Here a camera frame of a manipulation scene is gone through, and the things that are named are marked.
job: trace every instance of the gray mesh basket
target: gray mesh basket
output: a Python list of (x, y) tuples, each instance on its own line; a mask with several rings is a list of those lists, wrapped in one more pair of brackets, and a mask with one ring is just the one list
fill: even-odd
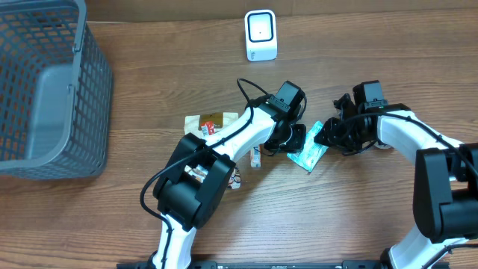
[(0, 173), (99, 175), (113, 74), (84, 0), (0, 1)]

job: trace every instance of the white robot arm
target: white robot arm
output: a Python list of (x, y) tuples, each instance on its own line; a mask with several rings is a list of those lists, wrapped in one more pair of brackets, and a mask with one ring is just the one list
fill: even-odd
[(363, 143), (380, 143), (415, 164), (416, 224), (400, 243), (384, 251), (381, 260), (389, 269), (431, 268), (449, 246), (477, 236), (478, 217), (469, 217), (478, 214), (476, 191), (455, 192), (450, 187), (457, 177), (462, 182), (469, 180), (458, 150), (450, 147), (473, 159), (477, 145), (463, 145), (439, 134), (405, 105), (389, 105), (378, 81), (354, 87), (353, 95), (355, 104), (348, 94), (334, 101), (341, 118), (329, 119), (314, 140), (345, 149), (345, 155), (361, 152)]
[[(302, 149), (305, 126), (296, 122), (305, 110), (304, 107), (299, 113), (304, 98), (299, 87), (286, 81), (275, 96), (267, 94), (248, 100), (243, 115), (221, 132), (205, 140), (192, 134), (181, 139), (167, 164), (167, 167), (175, 166), (174, 169), (159, 178), (153, 191), (161, 216), (170, 223), (171, 229), (163, 225), (158, 251), (150, 257), (146, 268), (186, 269), (189, 266), (196, 230), (204, 226), (216, 210), (235, 162), (254, 146), (264, 144), (271, 152)], [(177, 164), (184, 157), (201, 151), (203, 154)], [(202, 183), (184, 172), (186, 164), (201, 165), (208, 171)]]
[[(231, 138), (224, 144), (214, 148), (220, 155), (227, 155), (233, 162), (239, 160), (254, 146), (266, 143), (272, 135), (276, 121), (274, 121), (268, 113), (260, 108), (254, 109), (254, 118), (252, 124), (249, 124), (238, 136)], [(227, 126), (221, 132), (208, 136), (206, 145), (210, 146), (221, 139), (227, 137), (234, 131), (238, 130), (250, 118), (250, 110), (247, 108), (243, 115)], [(196, 236), (196, 228), (193, 227), (188, 232), (182, 229), (182, 224), (169, 215), (164, 215), (173, 227), (171, 243), (167, 250), (165, 269), (186, 269), (191, 263), (191, 247), (193, 246), (194, 237)], [(167, 226), (162, 226), (161, 240), (157, 254), (152, 262), (156, 268), (162, 268), (162, 255), (167, 241)]]
[[(411, 111), (395, 111), (391, 113), (420, 121)], [(414, 123), (393, 117), (378, 118), (377, 135), (380, 141), (398, 150), (412, 164), (415, 164), (415, 157), (419, 149), (447, 148)], [(457, 148), (462, 144), (458, 140), (443, 135), (442, 138)], [(455, 180), (455, 177), (451, 176), (450, 181), (453, 180)], [(393, 269), (422, 268), (446, 246), (463, 244), (466, 241), (468, 241), (466, 238), (452, 238), (433, 244), (430, 239), (421, 234), (415, 225), (400, 243), (394, 245), (389, 250), (388, 255)]]

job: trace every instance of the small white box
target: small white box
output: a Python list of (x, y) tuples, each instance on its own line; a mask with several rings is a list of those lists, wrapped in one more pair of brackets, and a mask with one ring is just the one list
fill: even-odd
[(276, 15), (271, 10), (252, 10), (244, 17), (246, 54), (249, 61), (277, 58)]

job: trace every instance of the teal wrapper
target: teal wrapper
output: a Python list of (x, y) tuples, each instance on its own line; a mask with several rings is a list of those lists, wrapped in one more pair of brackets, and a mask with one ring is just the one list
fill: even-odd
[(315, 164), (322, 158), (322, 155), (328, 149), (327, 146), (314, 143), (314, 137), (320, 132), (323, 124), (316, 122), (314, 127), (308, 131), (305, 136), (304, 150), (297, 153), (288, 153), (287, 157), (290, 160), (306, 169), (308, 172), (312, 172)]

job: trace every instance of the wood grain surface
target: wood grain surface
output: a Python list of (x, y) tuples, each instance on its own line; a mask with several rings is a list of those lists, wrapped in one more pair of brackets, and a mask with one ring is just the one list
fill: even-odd
[[(478, 10), (283, 17), (279, 57), (262, 63), (246, 60), (242, 19), (91, 25), (115, 75), (108, 167), (97, 179), (1, 179), (0, 268), (147, 259), (161, 223), (140, 207), (140, 189), (184, 135), (185, 116), (243, 110), (238, 77), (271, 93), (285, 80), (299, 85), (308, 128), (335, 115), (333, 99), (379, 79), (390, 103), (407, 104), (444, 135), (477, 142), (477, 25)], [(197, 259), (377, 259), (414, 224), (414, 168), (392, 149), (348, 158), (330, 149), (310, 174), (284, 155), (260, 169), (248, 158), (238, 166), (243, 185), (226, 192), (199, 230)], [(155, 206), (152, 195), (147, 203)], [(448, 260), (478, 266), (473, 250)]]
[(88, 19), (97, 22), (164, 22), (237, 19), (249, 10), (277, 16), (476, 8), (476, 0), (86, 0)]

